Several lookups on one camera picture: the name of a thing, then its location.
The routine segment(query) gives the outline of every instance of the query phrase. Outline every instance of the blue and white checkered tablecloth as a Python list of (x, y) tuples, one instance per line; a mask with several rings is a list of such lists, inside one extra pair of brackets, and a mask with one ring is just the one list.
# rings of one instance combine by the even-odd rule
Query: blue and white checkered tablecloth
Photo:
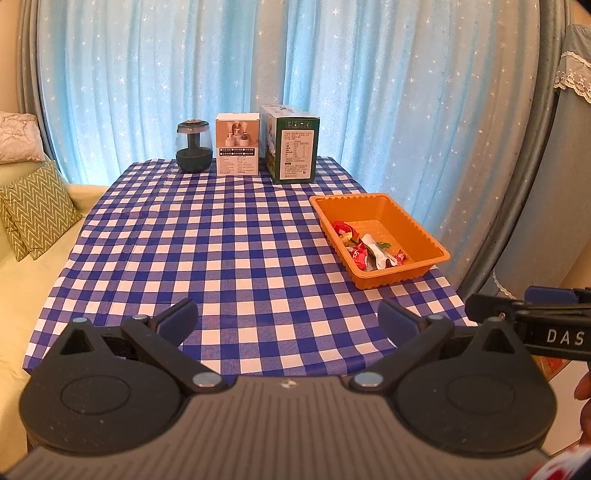
[(437, 268), (358, 290), (327, 243), (312, 195), (362, 192), (331, 158), (313, 184), (184, 174), (174, 161), (130, 166), (87, 216), (29, 342), (36, 367), (67, 322), (118, 325), (186, 298), (202, 325), (182, 350), (221, 374), (347, 374), (392, 350), (378, 327), (383, 297), (458, 323), (462, 301)]

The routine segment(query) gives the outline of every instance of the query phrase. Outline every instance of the white product box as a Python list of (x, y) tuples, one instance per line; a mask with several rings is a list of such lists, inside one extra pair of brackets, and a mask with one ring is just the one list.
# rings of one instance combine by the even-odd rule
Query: white product box
[(258, 175), (258, 150), (258, 113), (220, 113), (216, 117), (218, 176)]

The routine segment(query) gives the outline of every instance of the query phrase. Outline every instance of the orange plastic tray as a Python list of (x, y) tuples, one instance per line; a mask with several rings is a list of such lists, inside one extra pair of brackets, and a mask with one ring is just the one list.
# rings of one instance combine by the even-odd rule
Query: orange plastic tray
[[(357, 288), (376, 288), (421, 277), (434, 264), (450, 259), (447, 250), (388, 195), (354, 193), (313, 196), (310, 203), (318, 214), (326, 238), (339, 254)], [(404, 265), (384, 270), (360, 270), (330, 224), (337, 220), (355, 228), (359, 236), (369, 233), (377, 242), (391, 244), (388, 249), (391, 254), (402, 249), (409, 260)]]

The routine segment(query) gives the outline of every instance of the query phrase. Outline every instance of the candy wrapper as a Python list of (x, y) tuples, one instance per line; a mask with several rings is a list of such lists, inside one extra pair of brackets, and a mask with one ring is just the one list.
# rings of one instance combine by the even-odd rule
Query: candy wrapper
[(355, 262), (355, 265), (357, 265), (357, 267), (360, 270), (364, 270), (364, 271), (368, 271), (368, 267), (369, 267), (369, 255), (368, 255), (368, 248), (363, 244), (363, 242), (360, 242), (357, 244), (357, 246), (352, 247), (350, 250), (351, 253), (351, 257), (353, 257), (353, 261)]
[(357, 231), (348, 223), (332, 222), (331, 225), (360, 270), (366, 272), (383, 270), (403, 265), (408, 260), (408, 256), (402, 250), (399, 250), (396, 255), (388, 253), (386, 250), (391, 248), (391, 245), (386, 242), (376, 242), (368, 233), (359, 238)]
[(591, 478), (591, 447), (576, 446), (552, 458), (524, 480), (575, 480)]
[(344, 222), (332, 222), (331, 225), (344, 246), (354, 247), (359, 243), (359, 234), (352, 226)]
[(367, 245), (374, 256), (375, 259), (375, 268), (373, 270), (383, 270), (384, 268), (389, 267), (396, 267), (397, 265), (401, 265), (402, 261), (399, 261), (398, 257), (394, 257), (390, 255), (384, 248), (388, 248), (389, 244), (379, 244), (377, 243), (374, 238), (366, 233), (362, 238), (361, 241)]

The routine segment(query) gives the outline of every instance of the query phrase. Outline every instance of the yellow sofa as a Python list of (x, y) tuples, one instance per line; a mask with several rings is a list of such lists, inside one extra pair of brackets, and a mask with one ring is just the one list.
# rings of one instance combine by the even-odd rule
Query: yellow sofa
[[(40, 163), (0, 165), (0, 186), (30, 174)], [(76, 209), (86, 215), (107, 187), (66, 186)], [(0, 472), (27, 451), (18, 398), (28, 381), (22, 362), (31, 332), (51, 287), (66, 264), (82, 223), (73, 225), (44, 255), (17, 262), (0, 222)]]

